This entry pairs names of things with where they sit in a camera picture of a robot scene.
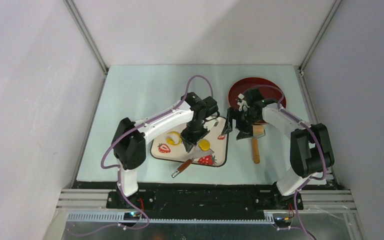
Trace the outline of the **metal scraper wooden handle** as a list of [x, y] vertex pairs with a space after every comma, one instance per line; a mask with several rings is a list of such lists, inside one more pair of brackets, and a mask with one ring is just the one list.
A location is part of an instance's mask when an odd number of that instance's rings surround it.
[[191, 151], [191, 154], [190, 154], [189, 158], [185, 162], [183, 162], [176, 169], [175, 172], [173, 172], [171, 174], [171, 177], [174, 179], [176, 176], [178, 176], [180, 173], [182, 173], [186, 168], [188, 168], [189, 165], [191, 165], [195, 159], [199, 159], [201, 157], [206, 157], [206, 156], [212, 155], [213, 153], [214, 153], [214, 151], [211, 148], [209, 148], [207, 150], [203, 150], [199, 146], [195, 147]]

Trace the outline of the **yellow dough piece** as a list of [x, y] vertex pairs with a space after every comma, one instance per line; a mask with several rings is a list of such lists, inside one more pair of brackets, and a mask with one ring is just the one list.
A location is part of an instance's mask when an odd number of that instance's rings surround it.
[[210, 148], [211, 148], [211, 144], [210, 144], [210, 142], [209, 142], [208, 140], [206, 140], [206, 139], [202, 139], [202, 140], [198, 143], [198, 147], [199, 147], [202, 151], [206, 152], [206, 151], [210, 150]]

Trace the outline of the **yellow dough trim scrap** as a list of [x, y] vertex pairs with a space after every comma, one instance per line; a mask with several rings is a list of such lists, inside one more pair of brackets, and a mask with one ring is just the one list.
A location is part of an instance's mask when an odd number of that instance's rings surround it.
[[171, 146], [178, 146], [182, 143], [181, 134], [177, 131], [170, 131], [166, 134], [166, 142]]

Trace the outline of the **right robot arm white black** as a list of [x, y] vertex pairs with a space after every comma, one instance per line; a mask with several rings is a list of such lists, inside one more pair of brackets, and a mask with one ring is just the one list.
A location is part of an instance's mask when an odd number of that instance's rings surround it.
[[333, 150], [327, 127], [310, 124], [288, 111], [282, 101], [266, 98], [256, 85], [239, 93], [236, 107], [227, 110], [226, 123], [222, 134], [238, 130], [237, 140], [253, 138], [259, 133], [255, 130], [258, 122], [266, 122], [290, 140], [290, 169], [277, 182], [277, 191], [271, 194], [271, 204], [284, 209], [291, 202], [291, 196], [301, 190], [310, 180], [321, 181], [326, 177], [327, 168], [334, 164]]

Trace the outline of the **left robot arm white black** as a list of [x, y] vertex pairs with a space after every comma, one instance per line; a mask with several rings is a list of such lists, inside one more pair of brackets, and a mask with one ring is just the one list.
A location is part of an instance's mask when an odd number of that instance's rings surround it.
[[136, 206], [138, 168], [147, 158], [149, 143], [170, 129], [185, 124], [179, 138], [185, 151], [190, 153], [210, 133], [211, 128], [205, 123], [218, 110], [218, 103], [212, 96], [202, 99], [194, 92], [187, 92], [173, 106], [155, 116], [137, 121], [128, 117], [122, 119], [110, 146], [119, 162], [117, 185], [121, 193], [118, 201], [125, 208]]

